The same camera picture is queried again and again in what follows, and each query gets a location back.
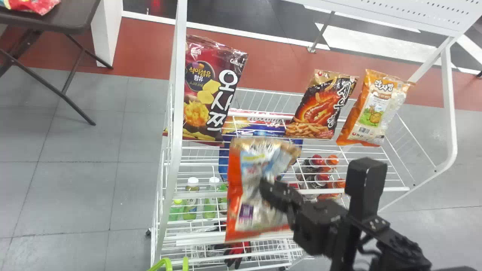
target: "red snack bag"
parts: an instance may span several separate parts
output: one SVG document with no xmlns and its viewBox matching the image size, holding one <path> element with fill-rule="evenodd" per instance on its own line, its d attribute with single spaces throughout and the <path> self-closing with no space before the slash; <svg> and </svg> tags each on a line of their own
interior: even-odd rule
<svg viewBox="0 0 482 271">
<path fill-rule="evenodd" d="M 316 69 L 285 136 L 331 139 L 357 80 L 356 76 Z"/>
<path fill-rule="evenodd" d="M 60 0 L 0 0 L 0 4 L 2 1 L 3 5 L 10 10 L 35 12 L 40 15 L 45 15 L 60 3 Z"/>
<path fill-rule="evenodd" d="M 187 35 L 184 138 L 223 141 L 221 129 L 247 60 L 247 53 Z"/>
<path fill-rule="evenodd" d="M 296 161 L 301 150 L 274 138 L 235 138 L 229 147 L 226 242 L 289 229 L 286 215 L 261 197 L 262 177 L 276 176 Z"/>
</svg>

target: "gray floor tile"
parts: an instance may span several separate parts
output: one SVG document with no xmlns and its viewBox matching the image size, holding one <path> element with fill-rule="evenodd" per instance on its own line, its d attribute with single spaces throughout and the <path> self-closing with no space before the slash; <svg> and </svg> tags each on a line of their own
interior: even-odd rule
<svg viewBox="0 0 482 271">
<path fill-rule="evenodd" d="M 78 72 L 67 96 L 81 109 L 124 111 L 128 78 L 124 76 Z M 59 108 L 69 108 L 65 102 Z"/>
<path fill-rule="evenodd" d="M 124 114 L 119 162 L 159 161 L 164 115 Z"/>
<path fill-rule="evenodd" d="M 4 271 L 103 271 L 107 232 L 13 238 Z"/>
<path fill-rule="evenodd" d="M 387 212 L 482 205 L 482 183 L 478 174 L 481 163 L 482 159 L 456 162 L 446 172 L 387 208 Z"/>
<path fill-rule="evenodd" d="M 116 163 L 39 163 L 15 236 L 108 230 Z"/>
<path fill-rule="evenodd" d="M 167 80 L 130 77 L 125 111 L 164 114 L 168 85 Z"/>
<path fill-rule="evenodd" d="M 0 108 L 0 161 L 38 161 L 54 111 Z"/>
<path fill-rule="evenodd" d="M 5 260 L 5 256 L 7 256 L 7 251 L 11 240 L 11 238 L 0 239 L 0 269 L 3 265 L 3 261 Z"/>
<path fill-rule="evenodd" d="M 0 237 L 12 237 L 36 162 L 0 163 Z"/>
<path fill-rule="evenodd" d="M 68 72 L 63 70 L 34 68 L 54 87 L 62 89 Z M 0 107 L 48 107 L 55 108 L 60 99 L 55 93 L 18 67 L 11 67 L 0 79 Z"/>
<path fill-rule="evenodd" d="M 456 111 L 458 159 L 482 158 L 482 127 L 479 125 L 481 119 L 482 112 L 479 111 Z"/>
<path fill-rule="evenodd" d="M 73 109 L 58 109 L 43 148 L 44 162 L 117 162 L 121 140 L 121 112 L 85 110 L 96 123 L 89 125 Z"/>
<path fill-rule="evenodd" d="M 469 266 L 482 270 L 482 208 L 450 208 L 384 214 L 392 228 L 419 243 L 432 269 Z"/>
<path fill-rule="evenodd" d="M 158 167 L 158 163 L 118 164 L 111 230 L 152 226 Z"/>
<path fill-rule="evenodd" d="M 106 271 L 145 271 L 150 267 L 150 239 L 146 230 L 109 232 Z"/>
</svg>

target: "snack bag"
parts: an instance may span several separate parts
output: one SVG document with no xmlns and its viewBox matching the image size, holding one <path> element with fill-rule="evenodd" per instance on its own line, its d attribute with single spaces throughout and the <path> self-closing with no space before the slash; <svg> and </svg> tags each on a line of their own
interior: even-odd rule
<svg viewBox="0 0 482 271">
<path fill-rule="evenodd" d="M 285 136 L 331 139 L 340 110 L 357 80 L 355 76 L 316 69 Z"/>
<path fill-rule="evenodd" d="M 0 0 L 0 6 L 9 10 L 35 12 L 40 15 L 45 15 L 58 3 L 60 0 Z"/>
<path fill-rule="evenodd" d="M 385 139 L 388 124 L 405 101 L 409 88 L 414 85 L 413 82 L 367 69 L 360 96 L 336 143 L 379 147 Z"/>
<path fill-rule="evenodd" d="M 246 53 L 208 38 L 187 35 L 184 138 L 223 140 L 221 128 L 247 60 Z"/>
<path fill-rule="evenodd" d="M 226 242 L 266 231 L 288 229 L 286 215 L 271 208 L 259 192 L 261 177 L 270 182 L 293 164 L 301 149 L 273 138 L 235 138 L 229 148 Z"/>
<path fill-rule="evenodd" d="M 256 136 L 256 137 L 279 137 L 282 139 L 286 131 L 283 124 L 287 114 L 279 113 L 259 113 L 254 111 L 231 108 L 230 112 L 235 113 L 236 125 L 233 117 L 226 117 L 226 122 L 223 125 L 223 140 L 224 146 L 219 149 L 219 173 L 223 180 L 227 180 L 228 173 L 228 155 L 229 144 L 233 138 L 238 136 Z M 253 114 L 258 116 L 241 117 L 243 113 Z M 296 146 L 303 145 L 302 139 L 291 140 Z"/>
</svg>

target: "floor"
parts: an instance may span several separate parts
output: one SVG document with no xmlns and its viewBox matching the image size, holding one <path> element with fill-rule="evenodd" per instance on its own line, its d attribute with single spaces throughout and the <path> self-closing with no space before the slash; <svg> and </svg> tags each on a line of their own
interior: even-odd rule
<svg viewBox="0 0 482 271">
<path fill-rule="evenodd" d="M 319 25 L 315 23 L 321 22 L 318 20 L 325 11 L 281 6 L 284 2 L 274 0 L 256 1 L 269 11 L 265 13 L 269 16 L 263 17 L 262 28 L 259 22 L 246 23 L 250 22 L 247 18 L 257 16 L 244 9 L 243 2 L 255 1 L 237 1 L 238 6 L 233 7 L 238 11 L 235 20 L 219 18 L 233 14 L 229 7 L 224 7 L 225 12 L 217 10 L 218 17 L 213 18 L 206 13 L 190 13 L 198 28 L 188 30 L 250 53 L 240 86 L 303 92 L 305 77 L 313 68 L 361 77 L 365 68 L 374 68 L 407 78 L 419 65 L 416 60 L 399 56 L 338 48 L 330 44 L 334 41 L 329 38 L 322 42 L 329 50 L 308 54 L 299 41 L 308 42 L 316 35 Z M 150 17 L 123 18 L 115 69 L 97 68 L 86 59 L 80 67 L 83 72 L 76 74 L 68 90 L 67 95 L 97 126 L 86 124 L 64 101 L 17 68 L 0 79 L 0 206 L 6 206 L 0 209 L 1 271 L 148 269 L 150 240 L 144 233 L 151 224 L 164 120 L 162 91 L 167 86 L 162 79 L 169 74 L 173 27 L 169 21 L 148 21 L 152 17 L 160 18 L 158 21 L 172 17 L 172 6 L 162 5 L 164 1 L 124 0 L 124 7 L 145 15 L 142 3 L 150 8 Z M 208 4 L 200 1 L 201 11 L 206 12 Z M 308 20 L 309 27 L 279 20 L 287 10 L 306 17 L 303 20 Z M 338 16 L 335 27 L 351 31 L 376 35 L 382 31 L 388 37 L 395 35 L 429 46 L 437 46 L 440 39 L 428 33 L 367 25 Z M 209 25 L 224 28 L 207 31 Z M 364 30 L 353 26 L 363 26 Z M 473 32 L 477 27 L 474 25 L 466 36 L 480 49 L 482 39 Z M 17 37 L 18 30 L 9 27 L 0 46 Z M 265 36 L 233 36 L 229 34 L 232 30 Z M 88 34 L 78 38 L 92 48 Z M 482 60 L 477 52 L 466 51 L 464 44 L 452 49 L 458 109 L 457 160 L 449 171 L 386 209 L 382 216 L 392 222 L 394 229 L 419 242 L 434 268 L 468 265 L 482 270 L 482 245 L 476 241 L 482 238 L 482 182 L 478 174 L 482 128 L 475 124 L 482 118 L 482 81 L 471 74 L 482 68 Z M 77 54 L 75 47 L 69 46 L 63 37 L 47 33 L 21 60 L 61 87 L 73 61 L 70 56 Z M 54 57 L 60 53 L 66 57 Z M 439 72 L 434 66 L 400 111 L 435 162 L 442 162 L 446 155 Z M 418 185 L 427 175 L 427 165 L 414 160 L 410 166 L 416 179 L 414 185 Z M 382 201 L 389 202 L 395 196 Z M 308 264 L 302 262 L 293 270 L 306 270 Z M 327 261 L 318 259 L 317 264 L 322 267 Z"/>
<path fill-rule="evenodd" d="M 176 0 L 123 2 L 125 16 L 164 23 L 175 18 Z M 268 41 L 281 42 L 286 38 L 286 43 L 303 46 L 311 45 L 331 12 L 282 0 L 198 0 L 189 2 L 187 8 L 191 28 Z M 477 49 L 482 46 L 482 34 L 476 30 L 479 25 L 482 22 L 471 27 L 451 48 L 452 63 L 458 71 L 478 73 L 482 69 L 482 51 Z M 318 48 L 405 63 L 423 63 L 427 52 L 435 50 L 444 39 L 442 35 L 337 12 Z"/>
<path fill-rule="evenodd" d="M 60 87 L 67 73 L 36 69 Z M 0 266 L 147 270 L 166 81 L 79 73 L 69 96 L 17 68 L 0 87 Z"/>
</svg>

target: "folding table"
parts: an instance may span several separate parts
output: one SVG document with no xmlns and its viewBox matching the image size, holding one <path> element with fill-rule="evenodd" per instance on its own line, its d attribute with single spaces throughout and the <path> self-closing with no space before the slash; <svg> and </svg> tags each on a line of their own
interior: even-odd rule
<svg viewBox="0 0 482 271">
<path fill-rule="evenodd" d="M 0 66 L 0 77 L 2 77 L 2 75 L 8 71 L 11 66 L 18 66 L 65 100 L 90 125 L 95 125 L 95 122 L 89 118 L 89 116 L 87 116 L 87 114 L 85 114 L 69 97 L 67 97 L 66 92 L 84 54 L 88 54 L 90 57 L 99 61 L 107 68 L 112 69 L 111 65 L 100 57 L 86 50 L 72 37 L 72 35 L 81 34 L 89 28 L 99 2 L 100 0 L 64 0 L 44 16 L 0 8 L 0 24 L 27 28 L 27 31 L 25 31 L 20 40 L 7 51 L 0 48 L 0 55 L 5 57 L 3 65 Z M 54 87 L 39 74 L 27 68 L 18 60 L 22 54 L 25 53 L 29 47 L 39 39 L 44 31 L 65 34 L 67 38 L 69 38 L 76 46 L 80 48 L 79 56 L 77 57 L 74 67 L 70 71 L 62 90 Z"/>
</svg>

